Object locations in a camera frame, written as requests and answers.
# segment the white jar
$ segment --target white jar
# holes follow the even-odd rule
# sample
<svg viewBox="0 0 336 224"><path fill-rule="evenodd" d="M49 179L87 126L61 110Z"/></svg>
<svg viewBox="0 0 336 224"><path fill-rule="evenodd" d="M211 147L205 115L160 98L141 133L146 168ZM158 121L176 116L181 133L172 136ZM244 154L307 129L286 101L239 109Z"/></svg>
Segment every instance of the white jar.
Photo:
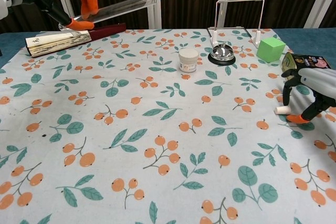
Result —
<svg viewBox="0 0 336 224"><path fill-rule="evenodd" d="M193 48L183 48L179 51L180 70L186 73L191 73L196 70L198 51Z"/></svg>

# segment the floral tablecloth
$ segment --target floral tablecloth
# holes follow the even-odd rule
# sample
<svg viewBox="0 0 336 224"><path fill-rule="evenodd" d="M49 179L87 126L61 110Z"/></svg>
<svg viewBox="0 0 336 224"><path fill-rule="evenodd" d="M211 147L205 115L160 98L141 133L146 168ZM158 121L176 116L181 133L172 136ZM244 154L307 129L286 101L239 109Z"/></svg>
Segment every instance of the floral tablecloth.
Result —
<svg viewBox="0 0 336 224"><path fill-rule="evenodd" d="M205 29L22 49L0 70L0 223L336 223L336 109L275 115L281 61L244 30L219 39L234 65L208 61ZM181 48L196 72L178 69ZM297 86L290 106L312 101Z"/></svg>

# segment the black bell base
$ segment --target black bell base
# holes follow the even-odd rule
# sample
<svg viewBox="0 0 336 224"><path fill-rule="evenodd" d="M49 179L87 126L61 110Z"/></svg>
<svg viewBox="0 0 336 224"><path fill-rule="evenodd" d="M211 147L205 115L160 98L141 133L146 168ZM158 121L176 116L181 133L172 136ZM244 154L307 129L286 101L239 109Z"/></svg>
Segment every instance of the black bell base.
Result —
<svg viewBox="0 0 336 224"><path fill-rule="evenodd" d="M229 66L229 65L232 65L233 63L236 62L236 57L233 57L232 60L228 60L228 61L221 61L221 60L216 60L214 59L211 54L208 55L208 60L213 63L213 64L216 64L216 65L220 65L220 66Z"/></svg>

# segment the white cylinder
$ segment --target white cylinder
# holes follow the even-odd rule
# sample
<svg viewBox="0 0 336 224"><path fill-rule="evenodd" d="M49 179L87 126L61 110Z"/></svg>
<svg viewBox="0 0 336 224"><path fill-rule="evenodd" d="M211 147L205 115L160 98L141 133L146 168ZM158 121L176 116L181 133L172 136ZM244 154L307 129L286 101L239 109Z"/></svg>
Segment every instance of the white cylinder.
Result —
<svg viewBox="0 0 336 224"><path fill-rule="evenodd" d="M291 109L289 106L280 106L275 108L274 113L276 115L290 115Z"/></svg>
<svg viewBox="0 0 336 224"><path fill-rule="evenodd" d="M186 73L191 73L196 70L197 59L199 53L193 48L183 48L179 51L180 70Z"/></svg>

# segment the green cube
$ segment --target green cube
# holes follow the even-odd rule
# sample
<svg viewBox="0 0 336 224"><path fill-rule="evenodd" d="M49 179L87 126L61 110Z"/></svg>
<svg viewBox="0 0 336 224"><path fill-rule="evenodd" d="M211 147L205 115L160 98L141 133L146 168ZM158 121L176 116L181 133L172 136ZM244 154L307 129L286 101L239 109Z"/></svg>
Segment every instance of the green cube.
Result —
<svg viewBox="0 0 336 224"><path fill-rule="evenodd" d="M285 43L274 37L260 41L257 56L265 62L272 62L280 59Z"/></svg>

